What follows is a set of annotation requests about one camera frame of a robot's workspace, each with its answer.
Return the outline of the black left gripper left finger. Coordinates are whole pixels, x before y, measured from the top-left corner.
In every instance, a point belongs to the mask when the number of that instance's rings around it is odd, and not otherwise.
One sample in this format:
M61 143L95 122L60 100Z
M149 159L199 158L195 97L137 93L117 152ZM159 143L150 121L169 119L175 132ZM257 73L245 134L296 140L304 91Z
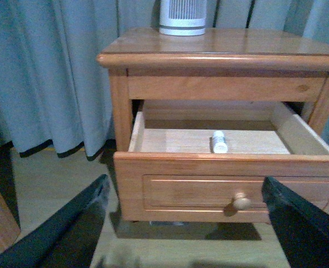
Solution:
M90 267L108 206L107 175L0 254L0 267Z

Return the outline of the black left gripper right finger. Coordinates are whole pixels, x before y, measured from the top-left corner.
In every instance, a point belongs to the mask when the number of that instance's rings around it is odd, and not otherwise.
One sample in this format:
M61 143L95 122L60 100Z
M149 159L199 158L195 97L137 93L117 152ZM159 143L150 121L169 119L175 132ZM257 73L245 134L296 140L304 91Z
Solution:
M262 197L290 267L329 267L329 214L271 176Z

